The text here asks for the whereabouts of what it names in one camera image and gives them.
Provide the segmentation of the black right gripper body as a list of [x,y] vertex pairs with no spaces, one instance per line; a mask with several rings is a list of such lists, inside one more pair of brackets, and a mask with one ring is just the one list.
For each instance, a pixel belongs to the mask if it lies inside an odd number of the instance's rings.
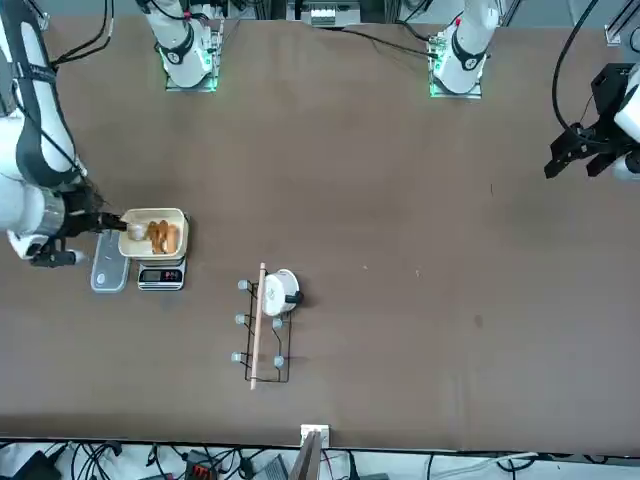
[[63,191],[64,219],[59,230],[60,238],[73,238],[85,232],[101,232],[107,229],[101,210],[104,201],[90,187],[76,186]]

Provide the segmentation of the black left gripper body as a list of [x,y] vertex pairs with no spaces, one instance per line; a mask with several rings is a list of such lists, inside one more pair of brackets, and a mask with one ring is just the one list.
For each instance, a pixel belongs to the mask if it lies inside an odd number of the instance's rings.
[[608,63],[591,82],[598,120],[593,128],[606,133],[613,128],[614,115],[625,96],[632,63]]

